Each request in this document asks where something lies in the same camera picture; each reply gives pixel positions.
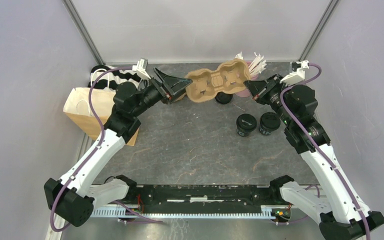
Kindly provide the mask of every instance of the gray stone surface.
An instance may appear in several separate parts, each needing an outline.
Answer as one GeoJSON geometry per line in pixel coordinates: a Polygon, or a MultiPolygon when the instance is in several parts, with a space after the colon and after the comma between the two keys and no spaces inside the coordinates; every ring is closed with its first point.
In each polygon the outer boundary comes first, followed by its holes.
{"type": "MultiPolygon", "coordinates": [[[[218,63],[150,64],[174,76],[218,63]]],[[[289,63],[269,62],[259,76],[286,75],[289,63]]],[[[139,184],[268,184],[288,174],[300,184],[317,179],[285,139],[284,125],[270,136],[256,129],[249,137],[236,133],[236,118],[249,113],[256,119],[271,111],[250,97],[234,96],[226,105],[215,100],[194,103],[187,97],[161,102],[139,116],[142,123],[135,146],[125,146],[108,162],[95,183],[108,176],[126,175],[139,184]]]]}

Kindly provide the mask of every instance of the black and white striped cloth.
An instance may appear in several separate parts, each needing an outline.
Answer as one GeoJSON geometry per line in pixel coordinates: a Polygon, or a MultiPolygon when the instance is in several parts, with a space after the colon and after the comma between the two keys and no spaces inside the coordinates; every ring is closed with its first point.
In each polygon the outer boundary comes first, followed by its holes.
{"type": "MultiPolygon", "coordinates": [[[[115,67],[109,66],[109,65],[94,66],[90,71],[90,81],[87,86],[90,88],[93,82],[97,79],[97,77],[99,77],[99,75],[101,75],[102,73],[110,69],[115,69],[115,67]]],[[[113,71],[101,77],[101,79],[99,79],[98,82],[96,83],[94,89],[115,91],[117,86],[124,82],[131,82],[136,86],[136,88],[138,88],[139,83],[141,81],[147,81],[147,80],[139,77],[135,71],[132,71],[132,70],[113,71]]]]}

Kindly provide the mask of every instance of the black cable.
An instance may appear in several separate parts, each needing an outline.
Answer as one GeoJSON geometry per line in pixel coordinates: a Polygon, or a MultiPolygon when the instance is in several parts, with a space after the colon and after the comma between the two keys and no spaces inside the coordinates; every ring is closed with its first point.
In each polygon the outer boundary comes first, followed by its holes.
{"type": "Polygon", "coordinates": [[[109,176],[105,179],[105,181],[103,181],[103,184],[106,184],[108,180],[110,180],[110,178],[113,178],[115,179],[116,177],[115,176],[109,176]]]}

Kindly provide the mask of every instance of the white panel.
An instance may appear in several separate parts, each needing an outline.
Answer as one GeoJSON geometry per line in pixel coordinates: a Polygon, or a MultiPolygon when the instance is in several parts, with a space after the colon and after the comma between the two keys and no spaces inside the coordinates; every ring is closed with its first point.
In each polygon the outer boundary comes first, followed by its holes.
{"type": "Polygon", "coordinates": [[[107,63],[296,60],[329,0],[73,0],[107,63]]]}
{"type": "Polygon", "coordinates": [[[64,102],[95,64],[61,1],[0,0],[0,240],[45,238],[44,184],[83,137],[64,102]]]}
{"type": "MultiPolygon", "coordinates": [[[[310,87],[336,156],[365,203],[384,215],[384,1],[340,1],[308,60],[323,68],[310,87]]],[[[384,225],[372,239],[384,239],[384,225]]]]}

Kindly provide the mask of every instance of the metal frame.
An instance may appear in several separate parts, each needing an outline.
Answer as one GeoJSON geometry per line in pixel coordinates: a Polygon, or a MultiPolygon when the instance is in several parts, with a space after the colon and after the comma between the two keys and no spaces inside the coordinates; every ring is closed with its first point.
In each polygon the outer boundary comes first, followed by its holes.
{"type": "Polygon", "coordinates": [[[308,40],[307,45],[305,45],[305,48],[302,51],[301,56],[299,57],[300,61],[306,60],[307,57],[309,56],[310,51],[313,49],[317,39],[319,39],[320,34],[325,28],[326,23],[328,22],[333,11],[337,7],[339,1],[340,0],[330,0],[329,4],[326,7],[326,10],[324,11],[323,15],[320,18],[320,21],[315,27],[314,32],[312,33],[310,39],[308,40]]]}
{"type": "Polygon", "coordinates": [[[84,41],[87,44],[87,47],[89,48],[90,52],[92,53],[93,57],[95,58],[96,62],[99,65],[105,64],[104,60],[102,59],[97,46],[95,45],[94,41],[92,40],[91,36],[89,35],[88,30],[86,29],[85,24],[83,23],[82,19],[80,18],[79,13],[76,10],[76,7],[74,6],[73,2],[71,0],[62,0],[65,7],[67,8],[68,13],[70,14],[71,18],[73,19],[78,31],[80,32],[81,36],[83,37],[84,41]]]}

